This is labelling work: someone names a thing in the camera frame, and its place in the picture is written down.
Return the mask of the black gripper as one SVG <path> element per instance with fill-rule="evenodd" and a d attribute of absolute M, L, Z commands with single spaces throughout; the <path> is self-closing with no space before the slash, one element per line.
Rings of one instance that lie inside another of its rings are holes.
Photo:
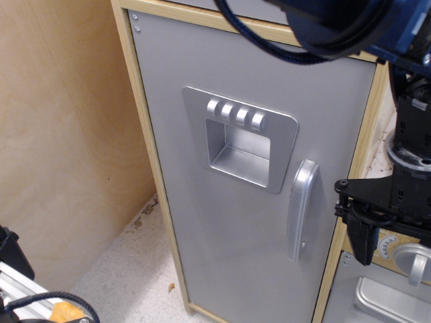
<path fill-rule="evenodd" d="M 379 227 L 430 231 L 430 100 L 399 96 L 395 132 L 387 140 L 393 172 L 384 178 L 339 180 L 338 217 L 346 218 L 356 260 L 368 266 Z"/>

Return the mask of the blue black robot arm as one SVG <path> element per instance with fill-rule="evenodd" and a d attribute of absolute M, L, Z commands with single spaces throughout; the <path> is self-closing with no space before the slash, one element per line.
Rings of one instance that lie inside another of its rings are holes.
<path fill-rule="evenodd" d="M 388 144 L 393 173 L 340 180 L 336 213 L 356 260 L 368 265 L 382 228 L 430 241 L 430 2 L 277 1 L 304 52 L 255 44 L 290 63 L 311 65 L 368 52 L 389 66 L 397 108 Z"/>

